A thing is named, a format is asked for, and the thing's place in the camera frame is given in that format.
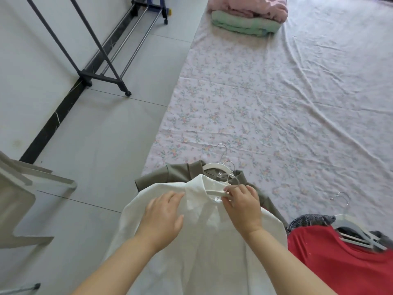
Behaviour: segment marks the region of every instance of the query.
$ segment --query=hand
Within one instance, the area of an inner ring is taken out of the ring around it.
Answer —
[[[154,253],[166,248],[182,229],[184,215],[178,217],[177,208],[183,196],[184,193],[167,192],[146,206],[135,237],[152,246]]]
[[[233,201],[222,197],[222,203],[236,230],[246,239],[251,233],[262,229],[262,212],[258,193],[251,186],[226,186],[224,191],[229,192]]]

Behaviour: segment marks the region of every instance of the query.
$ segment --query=stack of folded clothes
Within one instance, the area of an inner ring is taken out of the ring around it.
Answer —
[[[266,36],[287,20],[287,0],[209,0],[215,26],[229,31]]]

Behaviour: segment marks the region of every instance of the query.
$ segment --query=floor tile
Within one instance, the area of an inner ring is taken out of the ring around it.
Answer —
[[[77,181],[72,199],[122,211],[166,107],[86,89],[36,164]],[[39,190],[62,195],[63,191]]]
[[[125,68],[134,50],[143,38],[133,32],[114,61],[118,74]],[[132,98],[168,105],[190,48],[189,42],[148,35],[123,77]],[[109,69],[106,76],[114,77]],[[116,84],[93,80],[91,89],[124,96]]]
[[[1,249],[0,289],[42,283],[39,295],[70,294],[101,263],[119,218],[118,212],[37,192],[14,233],[55,238],[47,246]]]
[[[153,3],[160,4],[160,0],[153,0]],[[165,5],[172,9],[168,24],[165,25],[160,17],[150,33],[192,42],[207,3],[208,0],[165,0]],[[138,31],[147,31],[156,15],[155,12],[146,12],[140,21]]]

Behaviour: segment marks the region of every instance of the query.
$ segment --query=floral bedsheet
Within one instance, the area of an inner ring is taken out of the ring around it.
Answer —
[[[375,0],[288,0],[264,39],[200,22],[143,174],[234,162],[288,221],[349,214],[393,237],[393,11]]]

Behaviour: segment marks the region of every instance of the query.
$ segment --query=white chair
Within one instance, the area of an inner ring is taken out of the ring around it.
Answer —
[[[0,151],[0,248],[46,245],[52,241],[54,237],[14,236],[13,234],[15,227],[35,202],[33,181],[24,174],[76,188],[74,180],[51,173],[51,170],[10,159]]]

